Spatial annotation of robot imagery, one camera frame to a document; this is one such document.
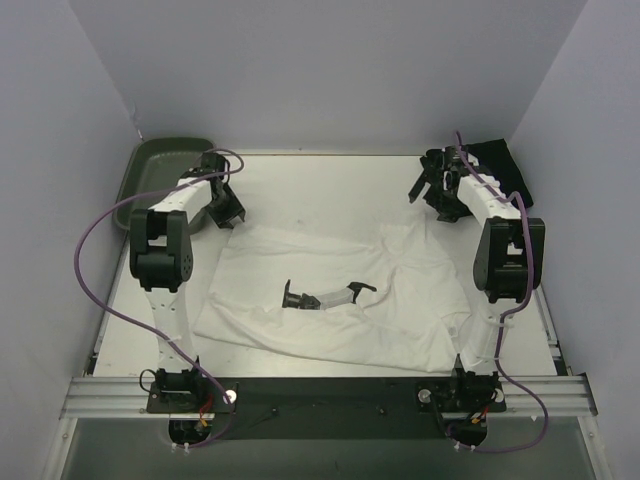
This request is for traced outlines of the white t-shirt with robot print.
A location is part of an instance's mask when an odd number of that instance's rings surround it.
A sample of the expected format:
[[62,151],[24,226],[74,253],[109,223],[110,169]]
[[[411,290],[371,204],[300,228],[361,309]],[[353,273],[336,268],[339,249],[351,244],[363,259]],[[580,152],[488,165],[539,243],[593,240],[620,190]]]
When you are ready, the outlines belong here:
[[423,217],[368,242],[243,226],[222,250],[197,336],[286,356],[446,373],[470,307]]

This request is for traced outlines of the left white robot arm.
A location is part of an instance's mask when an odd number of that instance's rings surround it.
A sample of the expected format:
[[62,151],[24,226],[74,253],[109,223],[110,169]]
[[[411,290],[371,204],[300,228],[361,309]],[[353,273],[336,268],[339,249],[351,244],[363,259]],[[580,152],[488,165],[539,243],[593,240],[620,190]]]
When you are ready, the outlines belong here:
[[197,365],[187,313],[186,283],[195,260],[190,225],[202,216],[230,230],[246,210],[228,183],[228,150],[200,154],[176,187],[153,206],[130,217],[130,272],[151,307],[158,336],[159,364],[151,395],[193,411],[209,399],[210,382]]

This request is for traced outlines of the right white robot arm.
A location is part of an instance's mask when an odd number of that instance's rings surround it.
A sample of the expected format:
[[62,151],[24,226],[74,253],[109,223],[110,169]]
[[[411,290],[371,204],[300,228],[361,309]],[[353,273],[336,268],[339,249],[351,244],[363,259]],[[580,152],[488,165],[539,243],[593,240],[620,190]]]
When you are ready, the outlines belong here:
[[542,277],[546,226],[504,140],[430,149],[408,193],[440,222],[474,218],[481,233],[471,268],[486,302],[478,308],[459,354],[467,372],[496,373],[508,319],[523,310]]

